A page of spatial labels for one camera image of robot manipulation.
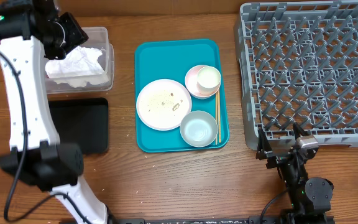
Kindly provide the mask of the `white cup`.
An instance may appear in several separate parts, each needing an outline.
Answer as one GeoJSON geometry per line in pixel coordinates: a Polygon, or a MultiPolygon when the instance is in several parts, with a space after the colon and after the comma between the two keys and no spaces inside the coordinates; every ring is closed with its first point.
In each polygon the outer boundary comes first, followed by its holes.
{"type": "Polygon", "coordinates": [[[221,73],[215,67],[206,66],[197,73],[197,88],[201,94],[213,94],[221,84],[221,73]]]}

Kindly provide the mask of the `pink bowl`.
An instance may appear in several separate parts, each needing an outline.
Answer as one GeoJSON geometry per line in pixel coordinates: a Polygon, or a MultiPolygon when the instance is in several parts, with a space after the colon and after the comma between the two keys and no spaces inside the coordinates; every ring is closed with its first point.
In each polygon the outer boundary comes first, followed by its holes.
{"type": "Polygon", "coordinates": [[[189,71],[187,72],[186,76],[185,76],[185,86],[188,89],[188,91],[190,92],[190,94],[192,96],[194,96],[197,99],[207,99],[211,96],[213,96],[217,90],[219,90],[219,88],[211,95],[204,95],[201,94],[197,88],[197,73],[199,72],[199,70],[203,67],[206,67],[208,65],[197,65],[194,66],[193,68],[189,69],[189,71]]]}

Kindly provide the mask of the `white napkin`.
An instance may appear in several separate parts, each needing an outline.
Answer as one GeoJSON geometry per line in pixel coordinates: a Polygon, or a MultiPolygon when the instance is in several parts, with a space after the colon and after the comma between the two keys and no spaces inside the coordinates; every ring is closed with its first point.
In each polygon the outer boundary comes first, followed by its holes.
{"type": "Polygon", "coordinates": [[[49,60],[45,65],[46,74],[57,84],[67,83],[73,88],[107,83],[109,78],[106,69],[98,62],[105,52],[96,48],[77,47],[63,60],[49,60]]]}

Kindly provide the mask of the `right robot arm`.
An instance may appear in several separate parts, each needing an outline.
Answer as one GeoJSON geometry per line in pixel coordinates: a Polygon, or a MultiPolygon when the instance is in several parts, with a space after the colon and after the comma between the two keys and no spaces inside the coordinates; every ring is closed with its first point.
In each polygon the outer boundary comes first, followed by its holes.
{"type": "Polygon", "coordinates": [[[288,152],[277,154],[263,129],[258,130],[256,158],[266,160],[268,169],[276,168],[286,187],[266,204],[259,221],[264,222],[264,215],[271,204],[288,194],[291,208],[280,212],[279,223],[334,223],[334,218],[326,216],[331,209],[333,183],[321,177],[310,178],[305,169],[306,162],[313,159],[319,149],[318,141],[298,123],[293,124],[293,132],[295,144],[288,152]]]}

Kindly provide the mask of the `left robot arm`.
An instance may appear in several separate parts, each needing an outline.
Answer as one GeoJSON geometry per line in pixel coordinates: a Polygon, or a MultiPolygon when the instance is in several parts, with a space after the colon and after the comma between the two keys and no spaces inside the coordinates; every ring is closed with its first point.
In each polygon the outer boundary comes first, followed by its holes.
{"type": "Polygon", "coordinates": [[[84,178],[80,148],[61,143],[45,87],[43,60],[64,59],[87,40],[54,1],[0,4],[0,66],[11,120],[10,152],[0,156],[0,168],[57,198],[77,223],[115,223],[84,178]]]}

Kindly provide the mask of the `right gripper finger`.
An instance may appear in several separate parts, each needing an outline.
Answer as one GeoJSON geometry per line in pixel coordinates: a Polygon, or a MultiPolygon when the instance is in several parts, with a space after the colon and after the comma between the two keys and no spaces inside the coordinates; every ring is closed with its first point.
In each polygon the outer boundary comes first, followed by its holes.
{"type": "Polygon", "coordinates": [[[308,133],[297,122],[293,123],[293,134],[295,139],[308,135],[308,133]]]}
{"type": "Polygon", "coordinates": [[[272,148],[270,146],[269,140],[266,137],[265,132],[262,128],[258,129],[258,145],[257,145],[257,152],[258,153],[271,153],[272,148]]]}

